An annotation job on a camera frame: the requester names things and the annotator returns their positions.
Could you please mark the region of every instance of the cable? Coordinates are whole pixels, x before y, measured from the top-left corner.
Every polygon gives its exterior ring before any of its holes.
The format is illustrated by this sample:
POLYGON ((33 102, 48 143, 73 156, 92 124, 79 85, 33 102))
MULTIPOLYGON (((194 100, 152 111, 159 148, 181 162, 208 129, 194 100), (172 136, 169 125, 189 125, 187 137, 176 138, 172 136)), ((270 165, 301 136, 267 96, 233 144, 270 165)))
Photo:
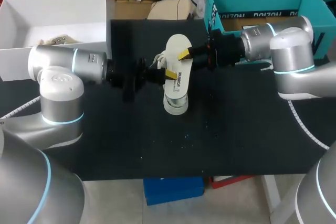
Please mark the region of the cable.
POLYGON ((157 4, 157 1, 154 3, 154 5, 152 6, 151 10, 154 8, 154 6, 157 4))
POLYGON ((320 145, 322 148, 329 150, 329 146, 326 146, 325 144, 323 144, 321 141, 319 141, 313 134, 311 134, 311 132, 306 128, 306 126, 303 124, 303 122, 301 121, 298 113, 296 112, 294 105, 292 103, 292 101, 288 100, 288 105, 290 107, 290 110, 292 111, 296 121, 299 123, 299 125, 301 126, 301 128, 303 129, 303 131, 318 145, 320 145))
POLYGON ((176 6, 176 20, 178 20, 178 11, 179 11, 179 3, 181 0, 178 0, 177 6, 176 6))
POLYGON ((29 102, 26 102, 22 106, 18 107, 17 109, 13 110, 12 112, 9 112, 8 114, 4 115, 0 120, 6 119, 6 118, 11 118, 13 115, 17 114, 18 112, 28 108, 29 106, 33 105, 34 103, 38 102, 41 99, 41 96, 38 96, 34 99, 32 99, 29 102))
MULTIPOLYGON (((273 63, 272 63, 272 60, 270 59, 263 59, 263 60, 260 60, 260 61, 264 61, 264 62, 267 62, 270 64, 270 66, 268 68, 262 68, 261 71, 264 71, 264 70, 268 70, 268 69, 273 69, 273 63)), ((238 64, 244 64, 246 63, 246 61, 242 61, 241 63, 239 62, 238 64)), ((287 100, 288 102, 288 105, 290 107, 290 110, 292 111, 296 121, 298 122, 298 124, 300 125, 300 127, 303 129, 303 131, 315 142, 317 143, 318 145, 320 145, 322 148, 326 149, 326 150, 329 150, 329 146, 323 144, 320 140, 318 140, 313 134, 311 134, 311 132, 307 129, 307 127, 303 124, 303 122, 301 121, 298 113, 296 112, 295 108, 294 108, 294 105, 292 103, 292 101, 290 100, 287 100)))

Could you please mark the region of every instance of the teal cardboard box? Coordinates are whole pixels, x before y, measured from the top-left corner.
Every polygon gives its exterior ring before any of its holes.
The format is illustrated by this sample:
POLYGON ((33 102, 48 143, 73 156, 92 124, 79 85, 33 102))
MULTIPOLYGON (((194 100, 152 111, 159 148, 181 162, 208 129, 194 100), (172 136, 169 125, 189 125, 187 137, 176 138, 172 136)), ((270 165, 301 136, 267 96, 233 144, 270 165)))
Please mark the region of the teal cardboard box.
POLYGON ((314 30, 312 44, 314 57, 324 58, 336 36, 336 19, 323 0, 206 0, 204 23, 208 32, 220 29, 225 32, 221 19, 306 16, 314 30))

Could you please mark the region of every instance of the white box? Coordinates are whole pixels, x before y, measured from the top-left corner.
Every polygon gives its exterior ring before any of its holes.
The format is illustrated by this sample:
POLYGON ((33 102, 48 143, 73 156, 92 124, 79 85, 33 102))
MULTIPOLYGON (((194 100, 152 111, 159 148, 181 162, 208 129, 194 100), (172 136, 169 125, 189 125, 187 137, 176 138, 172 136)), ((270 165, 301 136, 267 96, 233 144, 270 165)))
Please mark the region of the white box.
POLYGON ((111 58, 106 0, 4 0, 0 7, 0 77, 30 79, 28 55, 40 40, 68 35, 80 43, 59 45, 104 51, 111 58))

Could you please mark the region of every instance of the blue box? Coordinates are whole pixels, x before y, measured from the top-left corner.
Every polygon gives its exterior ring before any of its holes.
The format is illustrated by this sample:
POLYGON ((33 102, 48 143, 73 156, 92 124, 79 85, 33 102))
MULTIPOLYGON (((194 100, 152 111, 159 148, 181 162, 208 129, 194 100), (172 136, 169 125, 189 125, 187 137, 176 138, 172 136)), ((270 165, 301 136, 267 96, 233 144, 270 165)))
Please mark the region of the blue box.
POLYGON ((206 28, 225 32, 221 18, 251 18, 269 16, 306 16, 314 30, 313 53, 324 58, 336 36, 336 19, 323 0, 206 0, 204 23, 206 28))
POLYGON ((143 180, 147 205, 198 197, 204 193, 201 177, 191 178, 147 178, 143 180))

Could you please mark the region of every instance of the black table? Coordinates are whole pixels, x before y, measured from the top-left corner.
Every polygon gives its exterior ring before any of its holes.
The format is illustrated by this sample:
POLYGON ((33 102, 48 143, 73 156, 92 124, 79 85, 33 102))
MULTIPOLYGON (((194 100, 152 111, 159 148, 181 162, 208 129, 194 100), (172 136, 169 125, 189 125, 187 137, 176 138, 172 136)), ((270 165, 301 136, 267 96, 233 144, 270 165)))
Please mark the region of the black table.
MULTIPOLYGON (((151 62, 168 38, 202 44, 202 20, 113 21, 112 54, 120 69, 132 58, 151 62)), ((306 173, 325 153, 303 132, 278 97, 267 64, 193 72, 189 108, 163 107, 163 89, 147 84, 131 104, 109 85, 87 86, 83 137, 46 150, 83 180, 306 173)), ((0 82, 0 115, 39 95, 31 80, 0 82)), ((326 145, 336 135, 336 99, 293 102, 303 123, 326 145)), ((34 104, 19 115, 36 113, 34 104)))

